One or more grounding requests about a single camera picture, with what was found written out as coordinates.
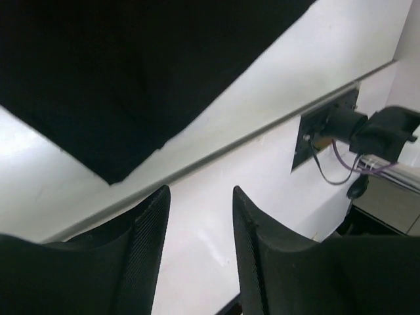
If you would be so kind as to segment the black skirt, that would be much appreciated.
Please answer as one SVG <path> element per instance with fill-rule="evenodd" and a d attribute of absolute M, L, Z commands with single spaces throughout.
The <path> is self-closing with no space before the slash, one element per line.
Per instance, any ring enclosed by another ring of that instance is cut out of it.
<path fill-rule="evenodd" d="M 310 1 L 2 1 L 1 105 L 105 180 L 183 131 Z"/>

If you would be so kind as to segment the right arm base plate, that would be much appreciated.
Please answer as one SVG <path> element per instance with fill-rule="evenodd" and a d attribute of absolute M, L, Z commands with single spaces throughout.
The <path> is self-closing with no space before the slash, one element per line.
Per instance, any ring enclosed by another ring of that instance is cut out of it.
<path fill-rule="evenodd" d="M 319 98 L 302 112 L 291 172 L 313 158 L 309 140 L 312 140 L 312 144 L 319 151 L 331 144 L 331 138 L 327 136 L 325 131 L 331 113 L 337 108 L 355 110 L 358 95 L 357 84 L 347 85 Z"/>

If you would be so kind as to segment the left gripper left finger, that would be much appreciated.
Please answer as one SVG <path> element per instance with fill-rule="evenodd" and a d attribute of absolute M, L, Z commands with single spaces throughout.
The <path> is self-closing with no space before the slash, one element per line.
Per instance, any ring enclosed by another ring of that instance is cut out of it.
<path fill-rule="evenodd" d="M 1 236 L 2 314 L 150 314 L 171 193 L 64 242 Z"/>

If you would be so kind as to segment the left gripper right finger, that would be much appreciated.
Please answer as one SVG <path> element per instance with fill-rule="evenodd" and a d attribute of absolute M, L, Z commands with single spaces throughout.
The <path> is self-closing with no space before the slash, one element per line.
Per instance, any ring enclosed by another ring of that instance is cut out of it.
<path fill-rule="evenodd" d="M 418 314 L 419 238 L 339 236 L 317 242 L 233 190 L 244 314 Z"/>

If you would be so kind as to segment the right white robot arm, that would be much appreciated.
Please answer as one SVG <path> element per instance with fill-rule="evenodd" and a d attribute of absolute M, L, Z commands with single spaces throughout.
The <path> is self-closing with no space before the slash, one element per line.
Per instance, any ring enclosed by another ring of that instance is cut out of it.
<path fill-rule="evenodd" d="M 336 158 L 351 173 L 359 173 L 361 179 L 354 184 L 365 190 L 368 176 L 375 175 L 391 180 L 400 186 L 419 193 L 419 182 L 406 175 L 403 179 L 390 174 L 397 165 L 419 167 L 419 112 L 401 106 L 388 106 L 371 117 L 344 107 L 334 107 L 317 127 L 318 133 L 332 139 Z M 336 142 L 349 145 L 349 151 L 356 154 L 353 166 L 348 166 L 340 157 Z M 357 169 L 360 158 L 375 156 L 387 162 L 378 168 Z"/>

